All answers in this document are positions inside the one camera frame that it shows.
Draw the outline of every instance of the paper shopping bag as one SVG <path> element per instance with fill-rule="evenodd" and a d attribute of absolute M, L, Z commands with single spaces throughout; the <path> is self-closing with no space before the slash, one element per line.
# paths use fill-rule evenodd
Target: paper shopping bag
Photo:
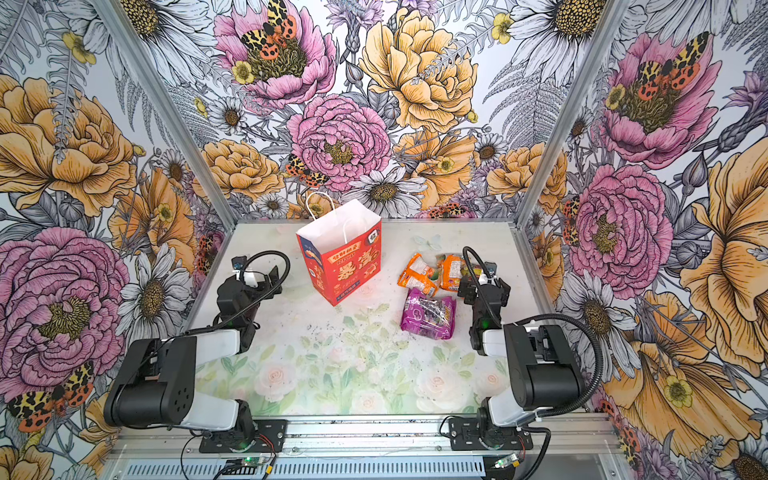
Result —
<path fill-rule="evenodd" d="M 312 284 L 331 305 L 381 270 L 381 231 L 381 217 L 352 200 L 296 232 Z"/>

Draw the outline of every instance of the vent grille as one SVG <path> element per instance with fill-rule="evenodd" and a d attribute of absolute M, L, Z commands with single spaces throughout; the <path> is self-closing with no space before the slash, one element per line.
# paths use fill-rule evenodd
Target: vent grille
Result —
<path fill-rule="evenodd" d="M 190 459 L 184 471 L 190 480 L 211 480 L 226 464 L 223 459 Z M 261 479 L 264 465 L 242 467 L 221 480 Z M 324 460 L 278 457 L 270 480 L 288 478 L 477 478 L 485 476 L 481 457 L 393 457 Z M 184 480 L 178 460 L 131 460 L 120 480 Z"/>

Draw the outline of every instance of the purple snack bag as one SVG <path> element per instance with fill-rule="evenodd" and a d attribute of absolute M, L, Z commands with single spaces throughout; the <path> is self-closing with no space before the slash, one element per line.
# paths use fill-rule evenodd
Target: purple snack bag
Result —
<path fill-rule="evenodd" d="M 408 290 L 400 328 L 435 340 L 447 340 L 455 327 L 456 299 L 432 298 L 419 289 Z"/>

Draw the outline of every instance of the purple flower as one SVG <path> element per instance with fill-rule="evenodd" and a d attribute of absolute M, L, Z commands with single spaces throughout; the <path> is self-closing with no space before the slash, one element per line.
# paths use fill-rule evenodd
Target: purple flower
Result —
<path fill-rule="evenodd" d="M 690 149 L 717 113 L 716 108 L 707 107 L 721 64 L 710 65 L 712 44 L 710 38 L 697 62 L 700 71 L 687 84 L 677 90 L 663 85 L 650 98 L 641 98 L 644 85 L 638 73 L 640 65 L 648 61 L 664 65 L 686 48 L 684 43 L 673 46 L 672 39 L 660 43 L 643 33 L 608 79 L 611 91 L 594 129 L 601 143 L 626 161 L 643 162 L 654 170 L 666 167 Z"/>
<path fill-rule="evenodd" d="M 288 120 L 293 154 L 326 175 L 329 190 L 346 192 L 350 181 L 389 162 L 389 136 L 379 114 L 333 94 L 312 100 Z"/>
<path fill-rule="evenodd" d="M 437 13 L 437 0 L 402 0 L 402 6 L 418 10 L 422 15 Z"/>
<path fill-rule="evenodd" d="M 323 37 L 306 7 L 299 13 L 288 0 L 286 6 L 296 23 L 296 37 L 280 46 L 277 58 L 270 60 L 263 59 L 260 52 L 249 55 L 240 40 L 242 35 L 264 28 L 266 7 L 258 13 L 248 7 L 245 16 L 232 11 L 231 17 L 214 19 L 216 48 L 224 52 L 219 56 L 220 65 L 232 70 L 233 83 L 243 85 L 253 99 L 246 107 L 256 113 L 308 101 L 330 90 L 336 80 L 336 44 L 331 34 Z"/>
<path fill-rule="evenodd" d="M 334 30 L 355 23 L 368 30 L 382 21 L 382 0 L 329 0 L 326 7 L 331 12 L 328 20 Z"/>
<path fill-rule="evenodd" d="M 672 247 L 659 180 L 639 165 L 603 165 L 580 200 L 578 246 L 571 246 L 574 271 L 600 277 L 623 300 L 642 293 Z"/>
<path fill-rule="evenodd" d="M 116 335 L 128 269 L 100 240 L 48 228 L 0 246 L 0 394 L 5 401 L 61 385 L 92 362 L 110 369 L 123 350 Z"/>

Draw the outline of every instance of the snack package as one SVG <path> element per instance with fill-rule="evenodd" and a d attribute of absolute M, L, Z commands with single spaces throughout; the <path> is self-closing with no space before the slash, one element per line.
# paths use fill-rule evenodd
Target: snack package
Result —
<path fill-rule="evenodd" d="M 416 288 L 426 295 L 433 296 L 437 292 L 438 270 L 427 265 L 420 253 L 411 257 L 406 269 L 397 279 L 397 284 L 406 288 Z"/>
<path fill-rule="evenodd" d="M 435 340 L 447 340 L 453 336 L 455 314 L 456 299 L 452 296 L 431 298 L 419 289 L 411 288 L 402 311 L 400 329 Z"/>
<path fill-rule="evenodd" d="M 435 258 L 437 258 L 439 269 L 440 288 L 458 292 L 458 284 L 462 281 L 462 277 L 469 275 L 469 269 L 462 256 L 459 253 L 444 253 Z M 496 273 L 495 263 L 485 262 L 485 267 L 491 275 Z M 472 268 L 475 270 L 475 275 L 480 276 L 482 268 L 475 264 L 472 264 Z"/>

